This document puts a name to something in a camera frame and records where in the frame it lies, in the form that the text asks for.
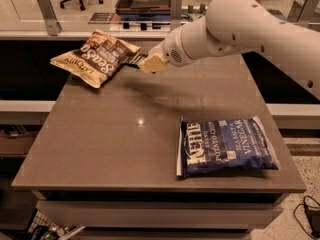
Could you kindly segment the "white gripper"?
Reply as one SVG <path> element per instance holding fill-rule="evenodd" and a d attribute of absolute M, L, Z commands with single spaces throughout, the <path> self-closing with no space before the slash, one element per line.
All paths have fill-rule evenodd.
<path fill-rule="evenodd" d="M 143 58 L 138 67 L 145 73 L 156 73 L 167 68 L 168 64 L 176 67 L 189 65 L 193 60 L 186 54 L 182 45 L 182 28 L 176 28 L 158 45 L 153 47 Z"/>

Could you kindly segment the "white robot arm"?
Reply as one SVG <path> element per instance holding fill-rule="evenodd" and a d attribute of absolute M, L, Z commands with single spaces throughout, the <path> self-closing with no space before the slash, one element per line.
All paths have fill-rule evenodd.
<path fill-rule="evenodd" d="M 278 19 L 255 0 L 212 0 L 205 16 L 171 31 L 138 67 L 159 72 L 248 51 L 320 98 L 320 33 Z"/>

